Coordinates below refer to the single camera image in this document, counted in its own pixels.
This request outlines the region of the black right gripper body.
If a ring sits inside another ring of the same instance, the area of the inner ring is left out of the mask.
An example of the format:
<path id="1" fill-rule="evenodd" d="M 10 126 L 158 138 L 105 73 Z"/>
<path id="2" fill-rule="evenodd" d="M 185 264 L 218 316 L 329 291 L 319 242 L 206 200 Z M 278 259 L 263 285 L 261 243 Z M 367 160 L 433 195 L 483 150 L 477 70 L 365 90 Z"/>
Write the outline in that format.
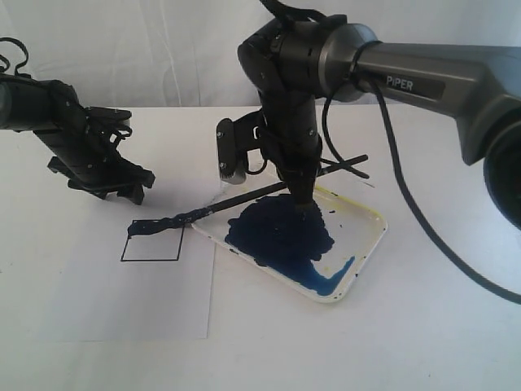
<path id="1" fill-rule="evenodd" d="M 259 97 L 269 160 L 290 191 L 311 191 L 322 154 L 314 96 L 292 91 L 260 92 Z"/>

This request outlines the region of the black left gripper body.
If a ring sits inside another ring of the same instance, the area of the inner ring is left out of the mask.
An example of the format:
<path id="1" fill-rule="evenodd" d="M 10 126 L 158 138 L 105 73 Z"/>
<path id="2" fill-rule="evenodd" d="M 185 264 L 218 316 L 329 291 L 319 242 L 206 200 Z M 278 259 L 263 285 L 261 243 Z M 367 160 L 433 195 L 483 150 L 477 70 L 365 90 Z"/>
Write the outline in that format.
<path id="1" fill-rule="evenodd" d="M 78 187 L 97 191 L 129 186 L 124 183 L 125 171 L 134 166 L 117 151 L 122 139 L 104 138 L 86 112 L 66 112 L 53 129 L 34 134 L 55 154 L 49 168 L 66 174 Z"/>

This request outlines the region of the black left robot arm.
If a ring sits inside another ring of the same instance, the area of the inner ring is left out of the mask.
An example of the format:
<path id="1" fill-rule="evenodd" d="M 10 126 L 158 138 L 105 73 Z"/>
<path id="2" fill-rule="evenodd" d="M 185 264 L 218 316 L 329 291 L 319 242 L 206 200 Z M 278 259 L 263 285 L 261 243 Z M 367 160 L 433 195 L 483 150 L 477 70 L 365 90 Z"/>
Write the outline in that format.
<path id="1" fill-rule="evenodd" d="M 31 132 L 52 152 L 47 167 L 68 187 L 99 199 L 114 193 L 141 204 L 155 175 L 126 160 L 117 150 L 133 131 L 128 110 L 81 105 L 74 88 L 62 81 L 1 78 L 1 127 Z"/>

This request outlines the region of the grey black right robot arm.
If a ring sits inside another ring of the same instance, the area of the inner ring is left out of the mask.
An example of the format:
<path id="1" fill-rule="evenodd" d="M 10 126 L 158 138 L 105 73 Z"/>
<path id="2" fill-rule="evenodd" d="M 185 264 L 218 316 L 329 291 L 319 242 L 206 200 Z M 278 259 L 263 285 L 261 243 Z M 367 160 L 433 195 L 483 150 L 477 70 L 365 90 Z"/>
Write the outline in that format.
<path id="1" fill-rule="evenodd" d="M 384 43 L 344 15 L 271 20 L 238 48 L 260 96 L 264 154 L 295 202 L 311 201 L 322 143 L 315 102 L 365 93 L 455 120 L 462 159 L 482 162 L 493 203 L 520 223 L 520 50 L 515 46 Z"/>

